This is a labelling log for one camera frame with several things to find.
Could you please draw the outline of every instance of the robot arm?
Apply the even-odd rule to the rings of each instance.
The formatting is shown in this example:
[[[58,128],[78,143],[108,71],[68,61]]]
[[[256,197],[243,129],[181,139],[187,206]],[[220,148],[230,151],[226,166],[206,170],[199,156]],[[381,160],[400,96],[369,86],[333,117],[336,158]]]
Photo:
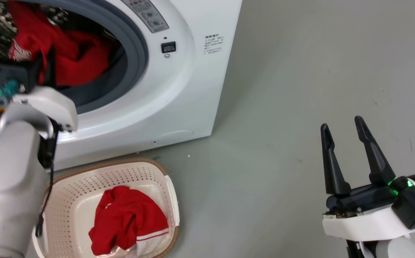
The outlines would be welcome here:
[[[335,157],[327,124],[321,126],[327,211],[326,235],[345,239],[350,258],[415,258],[415,175],[396,177],[362,117],[355,117],[370,165],[370,182],[351,189]]]
[[[0,118],[0,257],[22,258],[48,186],[57,134],[75,131],[73,102],[37,86],[15,95]]]

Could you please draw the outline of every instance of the white logo on red clothing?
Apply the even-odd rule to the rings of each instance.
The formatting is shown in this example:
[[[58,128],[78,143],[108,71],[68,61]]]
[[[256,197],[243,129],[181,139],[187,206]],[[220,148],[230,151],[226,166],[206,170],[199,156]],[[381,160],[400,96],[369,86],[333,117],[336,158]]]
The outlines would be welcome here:
[[[13,44],[11,45],[8,55],[10,58],[13,56],[13,60],[18,62],[31,60],[31,52],[22,49],[18,43],[16,43],[16,40],[13,40]]]

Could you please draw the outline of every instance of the black cable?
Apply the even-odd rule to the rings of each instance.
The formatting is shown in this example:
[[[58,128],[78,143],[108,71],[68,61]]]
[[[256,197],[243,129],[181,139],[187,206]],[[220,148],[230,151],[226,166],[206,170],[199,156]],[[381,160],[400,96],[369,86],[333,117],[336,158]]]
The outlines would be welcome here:
[[[45,204],[43,205],[42,211],[40,211],[40,214],[39,214],[39,221],[37,222],[37,225],[35,226],[36,237],[40,237],[43,234],[43,213],[45,212],[45,209],[48,204],[48,199],[50,199],[50,194],[52,193],[53,177],[54,177],[53,174],[54,174],[54,162],[52,162],[52,165],[50,167],[50,186],[48,187],[47,199],[45,199]]]

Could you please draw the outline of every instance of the white stripe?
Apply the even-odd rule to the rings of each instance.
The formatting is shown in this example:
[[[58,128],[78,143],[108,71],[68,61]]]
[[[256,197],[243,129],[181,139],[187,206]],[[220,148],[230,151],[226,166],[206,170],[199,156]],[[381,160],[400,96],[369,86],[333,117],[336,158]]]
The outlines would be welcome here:
[[[157,231],[157,232],[153,232],[153,233],[150,233],[148,235],[139,235],[139,236],[136,237],[136,240],[141,240],[141,239],[147,239],[147,238],[155,237],[157,235],[161,235],[161,234],[164,234],[164,233],[168,233],[169,231],[170,231],[170,229],[166,228],[164,230],[160,230],[160,231]]]

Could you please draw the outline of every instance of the white washing machine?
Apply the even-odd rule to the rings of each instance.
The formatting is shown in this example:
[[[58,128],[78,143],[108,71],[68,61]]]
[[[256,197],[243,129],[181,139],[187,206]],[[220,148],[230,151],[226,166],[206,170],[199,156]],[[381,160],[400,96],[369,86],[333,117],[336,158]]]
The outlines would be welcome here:
[[[61,90],[78,131],[56,169],[211,135],[242,0],[34,0],[85,16],[122,44],[91,85]]]

